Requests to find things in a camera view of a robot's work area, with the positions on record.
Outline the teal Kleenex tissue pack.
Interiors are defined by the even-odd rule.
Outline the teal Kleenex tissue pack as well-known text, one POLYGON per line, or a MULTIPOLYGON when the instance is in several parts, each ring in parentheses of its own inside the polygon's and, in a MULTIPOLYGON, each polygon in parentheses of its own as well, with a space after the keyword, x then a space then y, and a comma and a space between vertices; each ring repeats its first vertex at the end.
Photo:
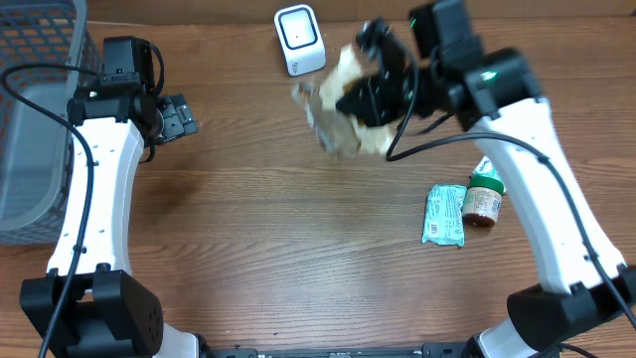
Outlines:
POLYGON ((493 162, 487 157, 484 156, 478 165, 474 168, 472 174, 474 176, 484 176, 488 178, 492 178, 498 181, 502 181, 497 169, 495 168, 493 162))

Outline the green lid jar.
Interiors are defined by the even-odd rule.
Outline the green lid jar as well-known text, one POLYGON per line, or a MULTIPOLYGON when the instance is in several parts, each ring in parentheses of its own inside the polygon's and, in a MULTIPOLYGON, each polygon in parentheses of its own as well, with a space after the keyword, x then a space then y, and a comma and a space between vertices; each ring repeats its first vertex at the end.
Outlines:
POLYGON ((467 187, 462 219, 467 225, 490 228, 496 225, 505 194, 505 187, 497 179, 474 175, 467 187))

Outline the teal snack packet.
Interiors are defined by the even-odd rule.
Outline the teal snack packet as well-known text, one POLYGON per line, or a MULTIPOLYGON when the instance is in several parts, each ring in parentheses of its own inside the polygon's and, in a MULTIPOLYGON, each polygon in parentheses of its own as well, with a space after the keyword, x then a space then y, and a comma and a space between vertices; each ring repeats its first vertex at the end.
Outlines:
POLYGON ((435 184, 427 194, 421 241, 440 246, 464 246, 462 207, 467 188, 435 184))

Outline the silver capped amber bottle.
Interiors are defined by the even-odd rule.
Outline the silver capped amber bottle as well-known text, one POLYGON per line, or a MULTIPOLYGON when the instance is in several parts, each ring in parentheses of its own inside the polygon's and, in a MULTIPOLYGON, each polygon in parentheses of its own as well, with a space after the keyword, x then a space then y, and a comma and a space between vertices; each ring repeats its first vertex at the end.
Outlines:
POLYGON ((545 96, 526 98, 499 110, 493 128, 542 149, 555 139, 550 101, 545 96))

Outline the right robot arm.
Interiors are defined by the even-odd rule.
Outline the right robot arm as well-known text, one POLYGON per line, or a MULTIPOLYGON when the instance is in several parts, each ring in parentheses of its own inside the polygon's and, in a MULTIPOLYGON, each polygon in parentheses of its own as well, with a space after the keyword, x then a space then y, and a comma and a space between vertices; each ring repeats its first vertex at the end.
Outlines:
POLYGON ((379 64, 337 101, 368 126, 443 110, 492 161, 531 244, 539 281, 512 293, 507 318, 454 344, 457 357, 555 357, 570 338, 631 316, 635 269, 605 235, 557 139, 548 98, 516 49, 484 49, 460 1, 411 10, 416 49, 382 19, 357 35, 379 64))

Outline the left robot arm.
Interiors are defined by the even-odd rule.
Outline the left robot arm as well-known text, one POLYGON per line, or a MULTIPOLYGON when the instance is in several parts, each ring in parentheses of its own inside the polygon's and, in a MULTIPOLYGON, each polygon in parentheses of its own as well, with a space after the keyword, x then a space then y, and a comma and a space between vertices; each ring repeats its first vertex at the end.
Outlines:
POLYGON ((65 219, 42 278, 22 283, 20 305, 57 357, 206 357, 205 339, 168 324, 136 280, 128 224, 137 167, 198 125, 180 94, 163 93, 158 48, 136 37, 103 42, 103 66, 75 90, 61 119, 74 160, 65 219))

